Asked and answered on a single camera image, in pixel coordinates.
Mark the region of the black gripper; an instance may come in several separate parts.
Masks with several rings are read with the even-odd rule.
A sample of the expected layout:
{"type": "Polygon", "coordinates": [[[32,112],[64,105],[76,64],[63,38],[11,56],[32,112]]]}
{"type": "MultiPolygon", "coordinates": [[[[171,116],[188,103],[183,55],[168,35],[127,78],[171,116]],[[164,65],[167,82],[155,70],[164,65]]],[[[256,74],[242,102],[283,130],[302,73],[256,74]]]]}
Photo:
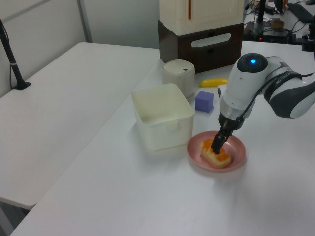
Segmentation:
{"type": "Polygon", "coordinates": [[[214,136],[211,144],[211,149],[215,154],[219,154],[223,144],[229,139],[233,131],[240,129],[243,126],[243,117],[236,118],[236,120],[225,117],[222,113],[218,118],[220,129],[214,136]]]}

